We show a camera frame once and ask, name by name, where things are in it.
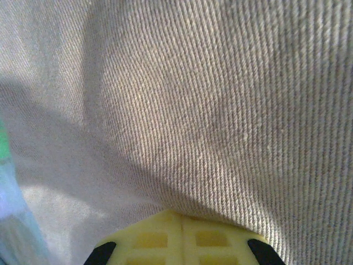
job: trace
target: beige twill fabric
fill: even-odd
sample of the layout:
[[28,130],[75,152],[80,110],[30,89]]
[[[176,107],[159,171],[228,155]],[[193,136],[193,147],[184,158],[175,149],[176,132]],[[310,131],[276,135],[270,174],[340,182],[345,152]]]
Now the beige twill fabric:
[[353,263],[352,5],[1,1],[0,111],[57,264],[159,205]]

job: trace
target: black corner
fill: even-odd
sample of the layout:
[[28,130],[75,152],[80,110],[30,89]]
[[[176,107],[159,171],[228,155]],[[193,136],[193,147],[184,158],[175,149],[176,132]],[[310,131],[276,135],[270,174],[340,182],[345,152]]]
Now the black corner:
[[248,240],[248,246],[260,265],[285,265],[270,245],[260,240],[250,239]]
[[84,265],[106,265],[115,249],[115,242],[108,242],[96,247],[89,255]]

